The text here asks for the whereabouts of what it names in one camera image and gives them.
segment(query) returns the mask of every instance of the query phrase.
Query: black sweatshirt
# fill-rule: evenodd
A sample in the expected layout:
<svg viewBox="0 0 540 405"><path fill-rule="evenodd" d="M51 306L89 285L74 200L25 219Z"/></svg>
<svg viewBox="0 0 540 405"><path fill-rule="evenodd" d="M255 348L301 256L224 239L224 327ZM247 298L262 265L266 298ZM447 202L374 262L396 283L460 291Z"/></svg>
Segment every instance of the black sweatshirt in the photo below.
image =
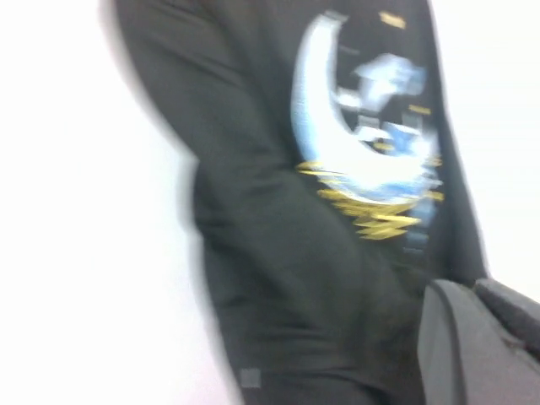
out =
<svg viewBox="0 0 540 405"><path fill-rule="evenodd" d="M208 289L238 365L409 384L426 283L485 276L426 0L116 10L149 97L198 157Z"/></svg>

